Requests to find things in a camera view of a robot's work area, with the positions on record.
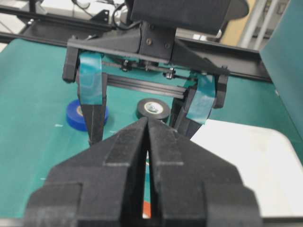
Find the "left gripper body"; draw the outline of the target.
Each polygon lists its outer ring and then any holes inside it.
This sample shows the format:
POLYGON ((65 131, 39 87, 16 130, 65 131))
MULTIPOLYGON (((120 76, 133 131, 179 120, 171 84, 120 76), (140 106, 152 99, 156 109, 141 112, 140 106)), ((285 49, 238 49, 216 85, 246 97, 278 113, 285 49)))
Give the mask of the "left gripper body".
POLYGON ((67 83, 75 82, 81 50, 137 58, 145 62, 146 68, 150 68, 152 62, 179 65, 213 75, 216 89, 213 107, 222 108, 227 90, 228 69, 218 67, 209 59, 198 55, 175 35, 175 28, 143 22, 127 31, 112 30, 102 36, 91 35, 86 39, 73 36, 67 42, 62 78, 67 83))

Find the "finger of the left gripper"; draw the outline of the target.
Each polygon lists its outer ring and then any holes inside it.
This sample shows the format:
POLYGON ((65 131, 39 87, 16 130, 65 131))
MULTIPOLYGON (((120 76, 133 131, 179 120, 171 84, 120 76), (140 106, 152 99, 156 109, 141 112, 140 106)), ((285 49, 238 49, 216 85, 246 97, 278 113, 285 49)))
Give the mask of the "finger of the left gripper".
POLYGON ((103 139, 106 112, 107 75, 102 73, 100 53, 81 53, 79 67, 80 106, 86 123, 89 144, 103 139))
POLYGON ((211 75, 198 75, 198 82, 190 86, 184 98, 174 98, 169 126, 179 134, 193 137, 205 124, 215 98, 215 79, 211 75))

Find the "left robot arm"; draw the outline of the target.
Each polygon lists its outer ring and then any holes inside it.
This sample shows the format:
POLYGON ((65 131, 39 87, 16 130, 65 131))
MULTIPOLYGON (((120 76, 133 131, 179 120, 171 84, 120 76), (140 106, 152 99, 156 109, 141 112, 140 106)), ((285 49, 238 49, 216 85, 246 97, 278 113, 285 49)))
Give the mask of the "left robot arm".
POLYGON ((180 133, 191 136, 205 123, 212 109, 222 108, 230 74, 201 57, 177 38, 176 31, 217 35, 224 23, 245 17, 249 6, 244 0, 126 0, 116 11, 127 9, 125 21, 112 20, 114 27, 101 36, 72 37, 62 78, 77 83, 78 99, 86 124, 89 144, 103 139, 108 80, 113 85, 143 92, 172 96, 170 111, 157 113, 149 100, 140 102, 140 117, 169 122, 180 133), (177 77, 178 69, 189 72, 194 85, 189 88, 152 84, 114 76, 106 72, 147 71, 167 79, 177 77))

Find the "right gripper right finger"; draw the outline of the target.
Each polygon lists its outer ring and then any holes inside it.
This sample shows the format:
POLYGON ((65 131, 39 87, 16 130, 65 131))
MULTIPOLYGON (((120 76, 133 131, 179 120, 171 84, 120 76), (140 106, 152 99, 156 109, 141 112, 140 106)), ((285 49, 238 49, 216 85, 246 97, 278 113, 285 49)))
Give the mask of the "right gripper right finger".
POLYGON ((238 169, 158 120, 148 120, 152 215, 162 227, 260 227, 238 169))

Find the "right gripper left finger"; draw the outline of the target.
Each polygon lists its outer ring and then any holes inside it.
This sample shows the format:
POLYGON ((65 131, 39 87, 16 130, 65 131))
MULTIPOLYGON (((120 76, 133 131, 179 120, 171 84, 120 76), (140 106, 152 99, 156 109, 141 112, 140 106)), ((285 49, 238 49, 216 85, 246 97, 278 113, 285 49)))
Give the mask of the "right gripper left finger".
POLYGON ((28 200, 26 227, 129 227, 143 217, 148 120, 53 166, 28 200))

